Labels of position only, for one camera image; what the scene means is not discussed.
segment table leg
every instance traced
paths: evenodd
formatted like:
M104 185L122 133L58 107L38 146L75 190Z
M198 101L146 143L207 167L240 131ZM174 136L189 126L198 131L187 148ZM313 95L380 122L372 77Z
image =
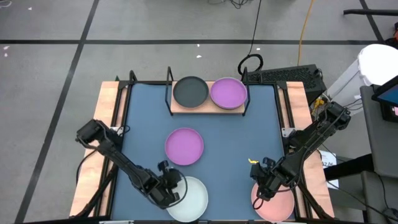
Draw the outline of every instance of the table leg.
M335 166L327 167L323 171L327 181L358 174L362 171L373 171L372 154L361 156Z

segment white plate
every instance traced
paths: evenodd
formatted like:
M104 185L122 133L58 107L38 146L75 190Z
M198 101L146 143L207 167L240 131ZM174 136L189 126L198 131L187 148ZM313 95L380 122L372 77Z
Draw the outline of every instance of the white plate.
M194 177L186 177L188 192L184 200L176 206L167 208L169 214L179 222L193 222L199 219L207 208L208 194L205 185ZM182 198L185 193L185 181L182 179L173 189Z

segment black floor stripe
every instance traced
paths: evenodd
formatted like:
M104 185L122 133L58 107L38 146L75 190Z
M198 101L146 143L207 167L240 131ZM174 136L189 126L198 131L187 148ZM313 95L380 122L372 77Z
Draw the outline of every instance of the black floor stripe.
M75 70L76 70L77 64L79 62L81 51L83 50L83 46L84 46L83 42L87 38L88 31L90 29L91 23L93 22L93 18L94 18L96 8L98 6L98 2L99 2L99 0L94 0L93 5L91 7L91 11L88 15L85 28L84 28L83 33L80 38L80 43L78 44L78 47L76 49L76 53L75 53L75 56L73 57L71 65L70 65L69 72L68 72L67 78L65 80L65 83L63 84L60 98L58 99L58 103L55 108L55 112L52 116L49 129L47 131L47 134L45 135L44 143L40 150L39 158L36 161L36 165L33 170L32 177L30 178L24 198L22 199L21 206L19 207L19 211L18 211L17 217L15 219L15 223L22 223L25 219L27 209L29 207L30 201L32 200L33 193L37 186L37 181L39 180L40 173L43 169L45 158L47 157L47 153L49 151L50 144L51 144L52 138L54 136L55 128L57 127L58 121L60 119L62 108L65 103L65 99L67 98L68 90L70 88L70 84L72 83L72 78L75 74Z
M369 9L365 0L359 0L359 2L361 3L363 9ZM383 43L384 42L383 36L381 35L379 28L377 27L376 22L373 19L373 16L366 15L366 17L368 18L368 21L371 24L372 30L373 30L374 35L376 36L377 40L379 41L379 43Z
M98 45L155 45L155 44L250 44L251 40L86 40ZM376 40L303 40L303 45L369 45ZM255 40L254 44L298 45L299 40Z
M80 40L0 40L0 44L79 44ZM157 45L157 44L250 44L251 40L84 40L83 44ZM369 45L376 40L303 40L303 45ZM255 40L254 44L298 45L299 40Z
M80 40L0 40L0 44L79 44Z

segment monitor screen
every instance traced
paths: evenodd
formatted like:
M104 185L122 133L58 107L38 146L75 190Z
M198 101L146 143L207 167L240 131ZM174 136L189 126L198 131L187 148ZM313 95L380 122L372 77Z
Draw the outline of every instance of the monitor screen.
M398 85L395 85L384 93L381 93L378 98L393 104L398 104Z

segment cable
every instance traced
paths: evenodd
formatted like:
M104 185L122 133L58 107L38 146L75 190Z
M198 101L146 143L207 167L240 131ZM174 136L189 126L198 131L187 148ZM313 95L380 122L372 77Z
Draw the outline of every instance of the cable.
M350 110L350 109L353 108L354 106L359 106L359 105L362 105L362 103L357 103L357 104L351 105L351 106L348 107L348 109Z
M229 0L231 4L235 7L235 9L240 9L244 4L248 3L249 0L238 0L238 2L234 2L233 0Z
M120 130L121 128L123 128L123 132L120 133L119 136L124 136L124 134L128 133L128 132L130 131L130 129L131 129L130 126L128 126L128 125L123 125L123 126L120 126L120 127L118 128L118 130L116 131L116 133L118 133L119 130Z
M363 108L363 106L361 106L360 108L356 108L356 109L348 109L349 111L356 111L356 110L360 110L360 109L362 109Z
M380 182L381 182L381 185L383 186L384 203L386 203L386 207L387 207L388 209L390 209L390 207L388 206L388 203L387 203L386 188L385 188L385 186L384 186L384 182L383 182L383 180L381 179L381 176L380 176L379 174L377 174L377 173L375 173L375 174L379 177Z
M207 0L207 3L208 4L221 4L221 3L224 3L226 0L221 0L220 2L210 2L210 0Z
M184 200L184 198L185 198L185 196L187 196L187 192L188 192L188 182L187 182L187 178L186 178L186 177L184 176L184 174L181 173L179 170L176 169L176 171L182 176L182 178L184 179L184 182L185 182L185 193L184 193L184 196L183 196L178 202L176 202L176 203L174 203L174 204L172 204L172 205L169 205L169 206L164 206L164 207L163 207L163 206L157 205L155 202L152 201L151 198L148 198L148 200L149 200L149 202L150 202L151 204L153 204L153 205L155 205L156 207L159 207L159 208L161 208L161 209L166 209L166 208L171 208L171 207L173 207L173 206L176 206L176 205L178 205L180 202L182 202L182 200ZM142 189L145 189L145 188L144 188L144 185L142 184L141 178L139 178L139 176L138 176L137 174L134 174L134 175L137 177L138 181L140 182L141 188L142 188Z
M218 5L218 4L222 4L226 1L227 0L221 0L219 2L211 2L210 0L207 0L207 3L212 4L212 5ZM238 0L238 2L235 2L234 0L228 0L228 1L235 7L235 9L240 9L244 4L249 2L249 0Z
M79 181L79 173L80 173L80 167L81 167L81 165L83 165L83 163L86 161L86 159L87 158L89 158L91 155L93 155L94 154L94 152L96 152L97 150L93 150L92 152L90 152L87 156L85 156L82 160L81 160L81 162L79 163L79 166L77 167L77 170L76 170L76 184L77 184L77 182Z
M324 97L328 100L328 102L330 102L329 96L327 96L327 95L324 94L324 93L322 93L322 96L324 96Z
M339 190L341 190L342 192L344 192L344 193L348 194L349 196L353 197L355 200L357 200L359 203L363 204L365 207L370 208L371 210L374 210L375 212L377 212L378 214L380 214L380 215L382 215L382 216L384 216L384 217L387 217L387 218L389 218L389 219L391 219L391 220L394 220L394 221L397 221L397 222L398 222L398 219L397 219L397 218L394 218L394 217L391 217L391 216L389 216L389 215L383 214L383 213L380 212L379 210L375 209L374 207L372 207L372 206L370 206L370 205L367 205L366 203L364 203L363 201L361 201L359 198L355 197L354 195L350 194L349 192L347 192L347 191L345 191L345 190L343 190L343 189L337 187L336 185L332 184L332 183L329 182L329 181L327 181L327 182L328 182L330 185L334 186L336 189L339 189Z
M123 128L123 132L120 134L120 136L123 136L124 134L126 134L126 133L128 133L128 132L130 131L130 126L128 126L128 125L123 125L123 126L120 126L116 132L118 133L119 130L120 130L121 128ZM85 156L85 157L80 161L79 166L77 167L77 170L76 170L76 184L77 184L77 182L79 181L79 173L80 173L80 168L81 168L81 166L82 166L83 163L86 161L86 159L89 158L91 155L93 155L94 152L96 152L96 151L97 151L97 150L94 149L92 152L90 152L87 156Z
M358 102L359 100L362 100L362 98L357 99L356 101L352 102L352 103L348 103L347 105L343 106L343 107L347 107L349 105L353 105L354 103Z
M296 188L296 187L298 186L298 184L299 184L300 181L301 181L301 174L298 175L298 180L296 181L296 183L294 184L293 187L290 187L289 189L284 189L284 190L276 190L276 191L273 191L273 193L281 193L281 192L288 192L288 191L291 191L291 190L293 190L294 188ZM260 209L260 208L262 207L262 205L263 205L263 203L264 203L264 200L263 200L263 199L261 200L260 205L259 205L258 207L255 207L255 205L256 205L256 203L258 202L258 200L261 199L261 196L263 196L263 194L260 194L259 196L257 196L257 198L253 201L253 204L252 204L253 209L257 210L257 209Z
M9 0L0 1L0 4L2 4L2 3L4 3L4 2L8 2L8 5L0 5L0 9L1 9L2 7L9 7L9 6L12 4L12 1L9 1Z
M256 35L256 30L257 30L257 22L258 22L258 20L259 20L259 14L260 14L261 1L262 1L262 0L260 0L260 2L259 2L259 7L257 8L256 23L255 23L255 25L254 25L253 37L252 37L252 39L251 39L251 45L250 45L250 50L249 50L249 53L248 53L248 55L250 55L250 53L251 53L251 49L253 48L254 36Z
M329 151L338 161L340 161L340 162L346 162L346 161L344 161L344 160L342 160L342 159L337 158L337 157L335 156L335 154L332 153L323 143L322 143L321 145L322 145L327 151Z
M96 202L99 200L99 198L102 196L104 191L106 190L108 184L114 179L116 176L116 170L118 169L116 164L113 164L111 170L108 172L106 175L104 182L100 184L97 188L97 191L94 193L94 195L91 197L90 201L85 205L85 207L77 213L77 215L72 216L71 218L75 217L88 217L88 215L91 213L93 208L96 205Z
M317 114L315 115L315 119L318 118L319 107L320 107L320 104L318 104L318 106L317 106Z
M249 50L248 56L244 57L244 58L242 59L242 61L239 62L239 65L238 65L238 73L242 76L242 78L243 78L243 72L242 72L241 67L242 67L242 64L243 64L247 59L249 59L249 58L251 58L251 57L256 57L256 58L258 58L258 59L260 60L260 65L255 69L255 71L257 71L257 72L260 71L260 70L262 69L262 66L263 66L263 64L264 64L264 61L263 61L261 55L259 55L259 54L250 54L250 53L251 53L251 49L253 48L254 37L255 37L255 35L256 35L257 22L258 22L258 20L259 20L261 1L262 1L262 0L259 1L259 7L258 7L258 9L257 9L256 25L254 25L253 38L251 39L251 45L250 45L250 50Z
M304 30L305 30L305 27L307 26L307 21L308 21L308 18L310 17L312 5L313 5L314 2L315 2L315 0L311 0L310 7L308 8L307 15L305 16L303 29L301 30L300 42L298 43L298 59L297 59L297 66L300 65L301 45L302 45L302 41L303 41Z

